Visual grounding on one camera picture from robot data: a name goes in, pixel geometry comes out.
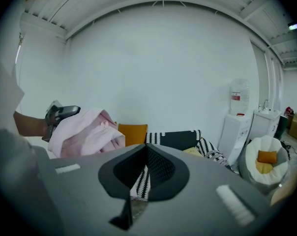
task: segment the water bottle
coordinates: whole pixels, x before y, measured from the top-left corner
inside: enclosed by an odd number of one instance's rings
[[[249,82],[233,79],[231,83],[231,115],[246,114],[249,108]]]

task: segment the orange pillow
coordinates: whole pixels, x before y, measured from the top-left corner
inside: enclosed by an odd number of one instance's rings
[[[262,151],[258,153],[258,162],[260,163],[276,163],[276,151]]]
[[[119,124],[118,131],[125,135],[125,146],[143,144],[147,135],[148,125]]]

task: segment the black and white patterned fabric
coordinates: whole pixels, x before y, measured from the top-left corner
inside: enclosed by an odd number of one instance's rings
[[[212,143],[202,138],[201,134],[201,130],[147,133],[145,143],[159,144],[179,150],[195,147],[205,158],[211,159],[232,170],[224,155]],[[142,170],[134,188],[136,188],[137,196],[131,197],[131,199],[146,201],[150,190],[149,170],[147,166]]]
[[[229,165],[225,156],[221,152],[219,152],[218,149],[216,147],[214,147],[211,142],[205,140],[203,137],[198,141],[195,148],[205,158],[211,159],[214,162],[217,162],[217,163],[225,166],[229,170],[232,170],[232,168]]]

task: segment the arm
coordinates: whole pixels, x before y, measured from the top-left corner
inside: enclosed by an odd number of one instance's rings
[[[18,112],[15,112],[13,116],[20,135],[39,137],[46,135],[48,126],[45,119],[24,116]]]
[[[48,126],[45,119],[24,116],[18,112],[15,112],[13,116],[20,135],[39,137],[46,135]]]

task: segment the yellow cushion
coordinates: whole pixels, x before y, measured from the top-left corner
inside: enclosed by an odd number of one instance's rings
[[[188,153],[188,154],[191,154],[191,155],[196,155],[196,156],[203,157],[203,156],[198,152],[198,150],[197,150],[195,147],[191,147],[191,148],[185,149],[184,152],[186,152],[186,153]]]
[[[268,174],[273,170],[270,163],[260,163],[258,160],[256,160],[256,168],[261,174]]]
[[[260,163],[276,163],[276,151],[262,151],[258,153],[258,162]]]
[[[143,144],[147,134],[148,125],[119,124],[118,131],[125,135],[125,146]]]

